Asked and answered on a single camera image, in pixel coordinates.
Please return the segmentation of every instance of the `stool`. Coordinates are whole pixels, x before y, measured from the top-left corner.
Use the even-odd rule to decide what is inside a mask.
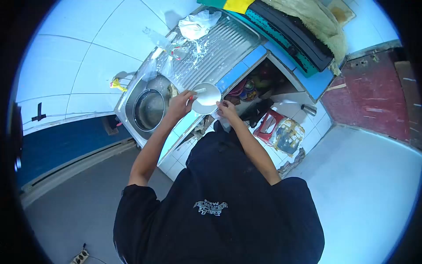
[[[274,125],[273,130],[270,133],[264,133],[261,132],[262,127],[264,126],[265,122],[267,121],[267,119],[272,116],[275,120],[276,123]],[[284,115],[277,113],[276,111],[270,109],[267,111],[267,114],[265,114],[263,121],[261,122],[261,125],[258,127],[258,129],[255,129],[253,135],[259,139],[261,139],[262,141],[264,141],[268,146],[272,146],[272,144],[270,143],[270,138],[273,135],[273,132],[276,130],[277,125],[285,118]]]

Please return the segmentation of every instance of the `metal pot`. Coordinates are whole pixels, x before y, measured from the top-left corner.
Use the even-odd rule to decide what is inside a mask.
[[[154,130],[165,115],[165,101],[157,89],[146,89],[135,101],[133,118],[142,131]]]

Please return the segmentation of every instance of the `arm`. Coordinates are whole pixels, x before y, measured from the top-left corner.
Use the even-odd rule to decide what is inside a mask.
[[[189,97],[195,94],[186,90],[171,99],[167,114],[135,159],[127,185],[147,186],[149,178],[157,167],[164,142],[177,122],[191,111],[194,100],[189,100]]]
[[[281,181],[279,173],[273,164],[267,151],[261,146],[254,135],[251,134],[245,123],[236,113],[235,106],[226,100],[223,103],[217,102],[218,114],[227,118],[232,128],[235,130],[246,156],[255,167],[261,172],[270,185]]]

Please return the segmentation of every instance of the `person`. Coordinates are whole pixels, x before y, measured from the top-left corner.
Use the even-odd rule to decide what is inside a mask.
[[[317,263],[325,241],[306,182],[280,179],[229,101],[217,102],[218,114],[233,132],[217,122],[217,132],[197,142],[166,198],[157,200],[148,180],[169,133],[191,111],[192,95],[171,100],[132,166],[113,231],[121,261]]]

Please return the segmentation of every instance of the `concrete floor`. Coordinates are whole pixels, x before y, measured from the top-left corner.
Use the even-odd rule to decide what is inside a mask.
[[[70,178],[32,203],[25,213],[53,263],[70,263],[84,243],[106,263],[120,263],[113,226],[122,190],[139,150],[132,148]],[[149,181],[159,200],[173,182],[157,169]],[[86,264],[99,263],[87,259]]]

